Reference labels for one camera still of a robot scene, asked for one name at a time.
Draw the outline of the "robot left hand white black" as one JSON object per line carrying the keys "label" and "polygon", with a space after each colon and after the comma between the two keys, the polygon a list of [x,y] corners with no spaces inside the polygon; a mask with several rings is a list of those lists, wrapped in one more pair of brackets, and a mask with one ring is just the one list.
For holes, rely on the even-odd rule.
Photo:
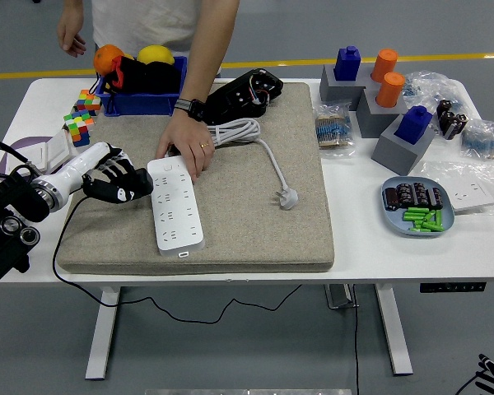
{"label": "robot left hand white black", "polygon": [[147,171],[135,169],[124,151],[98,142],[68,162],[53,181],[55,200],[62,206],[81,189],[90,198],[110,203],[130,202],[151,193]]}

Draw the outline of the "person's left hand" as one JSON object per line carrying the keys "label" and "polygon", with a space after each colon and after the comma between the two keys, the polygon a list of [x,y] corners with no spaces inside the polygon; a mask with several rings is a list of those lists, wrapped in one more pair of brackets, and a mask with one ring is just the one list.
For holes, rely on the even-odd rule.
{"label": "person's left hand", "polygon": [[187,170],[195,183],[214,157],[215,147],[207,125],[182,109],[175,109],[162,133],[156,149],[156,159],[163,158],[175,146],[184,158]]}

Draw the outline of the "robot right hand white black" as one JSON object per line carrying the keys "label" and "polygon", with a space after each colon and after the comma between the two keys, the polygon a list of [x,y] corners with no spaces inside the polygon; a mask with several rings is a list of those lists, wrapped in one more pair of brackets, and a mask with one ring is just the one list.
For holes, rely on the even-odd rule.
{"label": "robot right hand white black", "polygon": [[475,385],[488,394],[494,394],[494,361],[484,354],[479,354],[478,358],[482,370],[475,374]]}

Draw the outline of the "person's right hand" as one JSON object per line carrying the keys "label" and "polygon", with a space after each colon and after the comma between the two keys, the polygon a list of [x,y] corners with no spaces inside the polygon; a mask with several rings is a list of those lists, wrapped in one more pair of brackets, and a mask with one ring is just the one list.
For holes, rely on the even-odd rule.
{"label": "person's right hand", "polygon": [[86,41],[80,35],[83,22],[83,4],[75,1],[65,2],[57,24],[57,38],[60,49],[74,58],[86,52]]}

